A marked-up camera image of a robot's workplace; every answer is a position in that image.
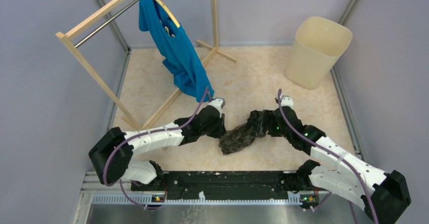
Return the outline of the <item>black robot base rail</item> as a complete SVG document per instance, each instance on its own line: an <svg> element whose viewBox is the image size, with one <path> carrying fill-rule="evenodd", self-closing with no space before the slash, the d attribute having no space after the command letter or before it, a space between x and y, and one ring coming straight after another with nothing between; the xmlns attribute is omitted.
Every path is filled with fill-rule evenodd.
<svg viewBox="0 0 429 224"><path fill-rule="evenodd" d="M132 184L133 192L161 192L168 200L282 200L299 194L299 201L320 201L320 189L295 171L169 171L153 184Z"/></svg>

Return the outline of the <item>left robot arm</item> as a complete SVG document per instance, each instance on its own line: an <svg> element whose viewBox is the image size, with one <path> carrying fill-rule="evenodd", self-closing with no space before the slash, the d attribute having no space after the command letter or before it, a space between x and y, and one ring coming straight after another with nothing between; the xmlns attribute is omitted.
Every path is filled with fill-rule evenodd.
<svg viewBox="0 0 429 224"><path fill-rule="evenodd" d="M196 142L201 136L219 139L225 133L224 103L214 99L197 114L179 118L165 126L141 131L109 129L89 151L89 158L100 183L111 186L119 180L135 181L150 190L162 184L162 170L152 160L138 155L164 147Z"/></svg>

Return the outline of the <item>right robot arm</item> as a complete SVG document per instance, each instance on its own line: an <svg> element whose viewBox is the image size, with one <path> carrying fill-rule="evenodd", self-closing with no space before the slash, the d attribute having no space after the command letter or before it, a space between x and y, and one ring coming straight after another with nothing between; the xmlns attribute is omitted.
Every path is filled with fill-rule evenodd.
<svg viewBox="0 0 429 224"><path fill-rule="evenodd" d="M288 106L263 110L260 129L272 137L283 137L312 160L296 176L298 186L328 190L360 207L374 223L396 223L411 204L405 176L387 172L363 161L336 144L325 132L302 124Z"/></svg>

